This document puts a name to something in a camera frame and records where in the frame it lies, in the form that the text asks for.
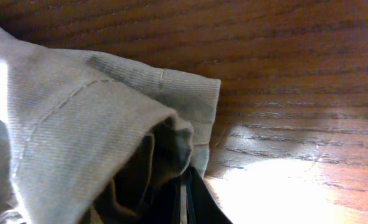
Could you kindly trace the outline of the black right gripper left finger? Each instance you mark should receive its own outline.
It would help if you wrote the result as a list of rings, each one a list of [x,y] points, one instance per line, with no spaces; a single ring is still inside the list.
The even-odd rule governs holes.
[[[181,182],[175,178],[163,185],[146,215],[147,224],[179,224]]]

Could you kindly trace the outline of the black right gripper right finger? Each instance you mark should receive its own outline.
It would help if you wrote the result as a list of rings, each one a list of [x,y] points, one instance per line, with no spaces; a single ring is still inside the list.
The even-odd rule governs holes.
[[[186,170],[186,199],[189,224],[232,224],[192,166]]]

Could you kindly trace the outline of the khaki shorts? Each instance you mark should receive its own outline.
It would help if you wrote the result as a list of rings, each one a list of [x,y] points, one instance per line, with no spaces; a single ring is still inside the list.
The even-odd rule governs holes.
[[[221,82],[0,28],[0,223],[133,223],[206,170]]]

